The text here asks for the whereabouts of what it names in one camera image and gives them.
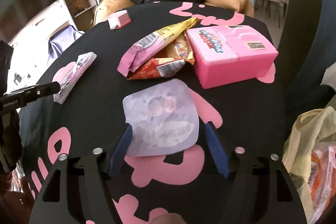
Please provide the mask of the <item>red sleeve forearm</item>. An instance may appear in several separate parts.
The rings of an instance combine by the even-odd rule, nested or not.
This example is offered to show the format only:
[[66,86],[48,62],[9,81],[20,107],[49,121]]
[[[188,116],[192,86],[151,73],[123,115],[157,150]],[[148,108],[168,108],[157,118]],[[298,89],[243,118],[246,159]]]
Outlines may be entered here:
[[13,174],[1,174],[1,223],[29,223],[34,198],[25,177],[21,178],[23,192],[11,191]]

